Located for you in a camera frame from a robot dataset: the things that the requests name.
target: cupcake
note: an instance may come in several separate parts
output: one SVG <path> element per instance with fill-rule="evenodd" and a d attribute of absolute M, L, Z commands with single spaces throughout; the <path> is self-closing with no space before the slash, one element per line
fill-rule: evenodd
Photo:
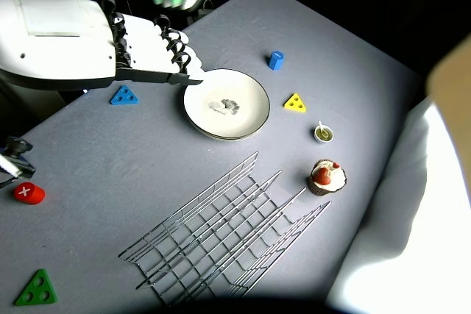
<path fill-rule="evenodd" d="M 318 196 L 336 193 L 347 184 L 345 171 L 331 160 L 317 161 L 308 178 L 309 190 Z"/>

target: blue triangle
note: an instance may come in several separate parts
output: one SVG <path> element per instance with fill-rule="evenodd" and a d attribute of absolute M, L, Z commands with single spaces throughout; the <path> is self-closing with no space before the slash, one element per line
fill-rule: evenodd
<path fill-rule="evenodd" d="M 111 99 L 111 104 L 136 104 L 139 103 L 138 98 L 126 85 L 122 85 L 116 95 Z"/>

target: metal wire rack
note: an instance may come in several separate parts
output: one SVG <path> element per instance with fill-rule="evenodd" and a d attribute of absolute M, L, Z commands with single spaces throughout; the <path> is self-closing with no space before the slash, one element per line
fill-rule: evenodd
<path fill-rule="evenodd" d="M 147 232 L 119 257 L 136 264 L 163 305 L 215 296 L 243 296 L 331 201 L 296 221 L 284 213 L 304 191 L 281 205 L 266 193 L 281 174 L 259 185 L 258 152 Z"/>

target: red cylinder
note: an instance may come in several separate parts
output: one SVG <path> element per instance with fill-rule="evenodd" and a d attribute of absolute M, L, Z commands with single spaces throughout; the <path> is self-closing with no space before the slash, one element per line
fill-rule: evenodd
<path fill-rule="evenodd" d="M 21 183 L 15 189 L 15 199 L 35 205 L 43 201 L 46 192 L 30 182 Z"/>

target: green triangle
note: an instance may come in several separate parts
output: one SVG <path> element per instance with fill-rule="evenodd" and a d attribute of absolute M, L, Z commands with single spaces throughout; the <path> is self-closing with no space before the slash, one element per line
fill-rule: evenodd
<path fill-rule="evenodd" d="M 29 281 L 15 305 L 50 304 L 57 301 L 56 293 L 45 269 L 40 269 Z"/>

